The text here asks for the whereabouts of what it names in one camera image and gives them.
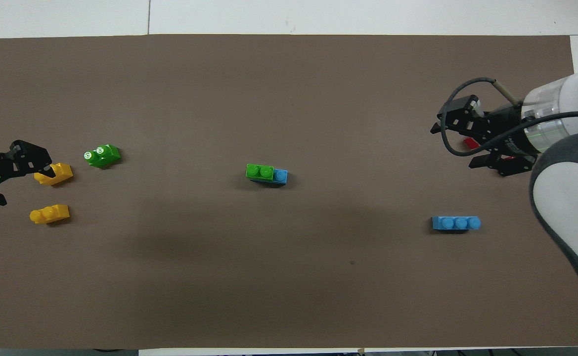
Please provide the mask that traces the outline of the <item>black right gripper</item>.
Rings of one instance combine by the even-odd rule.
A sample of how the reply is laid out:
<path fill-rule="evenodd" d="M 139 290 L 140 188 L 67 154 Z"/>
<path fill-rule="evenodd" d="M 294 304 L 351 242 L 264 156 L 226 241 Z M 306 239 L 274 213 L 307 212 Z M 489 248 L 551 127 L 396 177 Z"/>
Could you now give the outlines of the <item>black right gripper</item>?
<path fill-rule="evenodd" d="M 451 100 L 437 113 L 437 122 L 431 128 L 431 134 L 440 132 L 441 122 L 445 129 L 459 134 L 485 134 L 488 140 L 519 126 L 522 123 L 521 111 L 505 105 L 486 113 L 476 95 L 468 95 Z M 488 168 L 501 177 L 529 172 L 536 162 L 536 149 L 530 143 L 524 129 L 520 129 L 503 138 L 493 146 L 497 151 L 487 155 L 474 156 L 469 168 Z"/>

